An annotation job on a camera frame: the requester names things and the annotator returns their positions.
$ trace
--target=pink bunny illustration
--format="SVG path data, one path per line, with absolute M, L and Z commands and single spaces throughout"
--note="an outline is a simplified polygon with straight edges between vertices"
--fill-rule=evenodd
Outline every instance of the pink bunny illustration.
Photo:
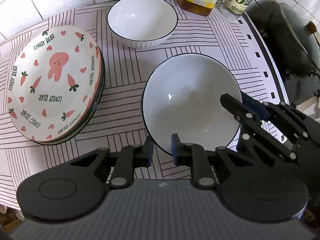
M 57 52 L 53 54 L 49 60 L 50 70 L 48 72 L 48 79 L 54 75 L 54 81 L 59 81 L 62 73 L 62 67 L 68 62 L 69 56 L 65 52 Z

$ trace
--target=amber liquid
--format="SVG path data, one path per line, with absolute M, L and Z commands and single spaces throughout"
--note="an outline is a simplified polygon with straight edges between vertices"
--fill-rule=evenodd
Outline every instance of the amber liquid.
M 210 8 L 201 6 L 196 3 L 189 2 L 187 0 L 181 0 L 179 2 L 179 5 L 185 11 L 192 12 L 192 13 L 202 15 L 202 16 L 208 16 L 210 14 L 210 12 L 212 11 L 212 9 L 210 9 Z

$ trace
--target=stack of plates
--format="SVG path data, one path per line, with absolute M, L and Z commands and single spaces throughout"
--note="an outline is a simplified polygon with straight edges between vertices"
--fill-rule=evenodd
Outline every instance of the stack of plates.
M 79 133 L 100 102 L 105 66 L 92 36 L 59 26 L 34 38 L 11 68 L 7 86 L 10 118 L 25 137 L 43 145 Z

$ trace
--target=tablecloth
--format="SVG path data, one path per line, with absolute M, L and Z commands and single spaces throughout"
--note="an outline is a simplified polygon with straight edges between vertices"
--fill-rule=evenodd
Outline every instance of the tablecloth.
M 73 9 L 35 24 L 0 44 L 0 203 L 20 209 L 19 184 L 27 177 L 64 163 L 99 147 L 120 151 L 141 144 L 147 132 L 140 112 L 140 97 L 152 71 L 164 60 L 181 53 L 209 55 L 225 64 L 242 91 L 263 102 L 288 103 L 283 83 L 263 40 L 246 14 L 229 21 L 218 11 L 208 17 L 183 11 L 179 0 L 167 0 L 178 14 L 172 36 L 154 49 L 138 50 L 116 40 L 106 23 L 116 1 Z M 6 87 L 15 59 L 35 36 L 55 26 L 74 25 L 97 41 L 106 64 L 106 87 L 99 107 L 88 125 L 73 139 L 56 146 L 41 146 L 23 137 L 11 122 Z M 286 138 L 270 122 L 263 128 L 279 141 Z M 235 150 L 237 137 L 229 147 Z M 150 168 L 135 169 L 135 178 L 189 178 L 188 167 L 175 167 L 172 157 L 154 149 Z

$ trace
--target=table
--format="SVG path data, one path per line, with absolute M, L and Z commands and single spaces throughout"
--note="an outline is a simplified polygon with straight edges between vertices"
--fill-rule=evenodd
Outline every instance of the table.
M 167 0 L 179 18 L 172 36 L 155 49 L 136 50 L 119 44 L 106 24 L 116 1 L 73 9 L 35 24 L 0 44 L 0 203 L 20 209 L 16 190 L 27 177 L 99 147 L 120 151 L 141 144 L 147 132 L 140 113 L 140 97 L 152 71 L 181 53 L 202 53 L 226 65 L 242 91 L 260 102 L 288 103 L 279 72 L 257 29 L 246 14 L 228 21 L 216 7 L 208 17 L 183 11 L 179 0 Z M 88 125 L 73 139 L 56 146 L 40 146 L 13 126 L 6 106 L 9 72 L 22 49 L 43 31 L 63 25 L 87 30 L 97 41 L 106 63 L 106 87 Z M 263 128 L 279 141 L 286 138 L 270 122 Z M 236 148 L 238 135 L 229 147 Z M 188 167 L 175 167 L 172 157 L 154 149 L 150 168 L 135 169 L 135 178 L 189 178 Z

